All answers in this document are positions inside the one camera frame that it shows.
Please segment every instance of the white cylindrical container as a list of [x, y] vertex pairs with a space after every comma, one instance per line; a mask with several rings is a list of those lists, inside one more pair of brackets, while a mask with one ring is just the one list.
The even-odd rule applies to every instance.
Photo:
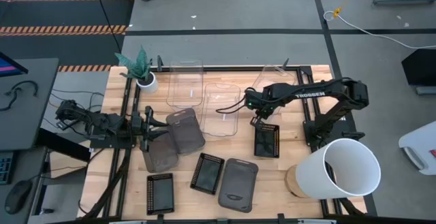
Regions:
[[[332, 166], [336, 184], [328, 176], [325, 162]], [[380, 183], [381, 172], [379, 162], [365, 145], [341, 138], [298, 164], [295, 176], [307, 196], [329, 199], [372, 193]]]
[[149, 77], [153, 78], [153, 80], [148, 84], [143, 85], [143, 84], [140, 84], [140, 82], [138, 80], [136, 80], [136, 84], [141, 88], [142, 92], [154, 93], [157, 91], [157, 88], [159, 88], [159, 83], [157, 82], [155, 74], [151, 71], [150, 71], [150, 74], [151, 74], [151, 77], [150, 76]]

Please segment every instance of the white cable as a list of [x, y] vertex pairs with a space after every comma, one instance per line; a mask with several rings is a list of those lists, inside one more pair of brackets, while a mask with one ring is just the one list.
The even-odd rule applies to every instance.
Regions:
[[[327, 21], [331, 21], [331, 20], [333, 20], [333, 19], [334, 19], [333, 16], [332, 16], [332, 18], [329, 18], [329, 19], [327, 19], [327, 17], [326, 17], [327, 14], [332, 14], [332, 15], [333, 15], [333, 13], [334, 13], [333, 11], [327, 11], [327, 12], [325, 12], [325, 13], [324, 13], [324, 20], [327, 20]], [[396, 40], [396, 39], [393, 39], [393, 38], [391, 38], [391, 37], [384, 36], [384, 35], [378, 35], [378, 34], [369, 33], [368, 31], [365, 31], [365, 30], [361, 29], [360, 27], [354, 26], [353, 24], [351, 24], [351, 23], [349, 23], [348, 21], [344, 20], [340, 15], [338, 15], [338, 17], [339, 17], [339, 19], [341, 19], [345, 24], [349, 25], [350, 27], [353, 27], [353, 28], [355, 28], [355, 29], [361, 30], [362, 32], [364, 32], [364, 33], [366, 33], [366, 34], [369, 34], [369, 35], [371, 35], [371, 36], [374, 36], [374, 37], [382, 37], [382, 38], [385, 38], [385, 39], [392, 40], [392, 41], [394, 41], [394, 42], [396, 42], [396, 43], [398, 43], [398, 44], [400, 44], [400, 45], [402, 45], [402, 46], [404, 46], [404, 47], [406, 47], [406, 48], [411, 48], [411, 49], [415, 49], [415, 50], [417, 50], [417, 49], [423, 49], [423, 48], [436, 48], [436, 46], [421, 46], [421, 47], [408, 46], [407, 44], [401, 43], [400, 41], [398, 41], [398, 40]]]

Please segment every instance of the computer mouse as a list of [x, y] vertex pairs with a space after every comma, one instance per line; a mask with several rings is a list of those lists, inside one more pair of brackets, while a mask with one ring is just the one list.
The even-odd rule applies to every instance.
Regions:
[[27, 196], [32, 189], [30, 180], [20, 180], [8, 193], [5, 201], [5, 211], [8, 214], [15, 214], [24, 206]]

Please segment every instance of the gray silicone case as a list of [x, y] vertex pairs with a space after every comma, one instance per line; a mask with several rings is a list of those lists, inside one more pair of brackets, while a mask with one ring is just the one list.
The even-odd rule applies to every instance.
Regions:
[[250, 212], [258, 171], [259, 167], [254, 163], [239, 159], [227, 160], [218, 204], [224, 208]]
[[168, 131], [178, 154], [186, 155], [203, 148], [206, 141], [200, 131], [196, 112], [192, 108], [168, 115], [166, 122], [170, 125]]

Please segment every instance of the black floor mat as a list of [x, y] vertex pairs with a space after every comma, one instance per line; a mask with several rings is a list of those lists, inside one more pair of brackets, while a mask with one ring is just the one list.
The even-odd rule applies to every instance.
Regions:
[[[121, 48], [134, 0], [103, 4]], [[0, 1], [0, 10], [5, 11], [0, 51], [13, 59], [56, 57], [61, 71], [107, 71], [118, 65], [119, 47], [98, 0]]]

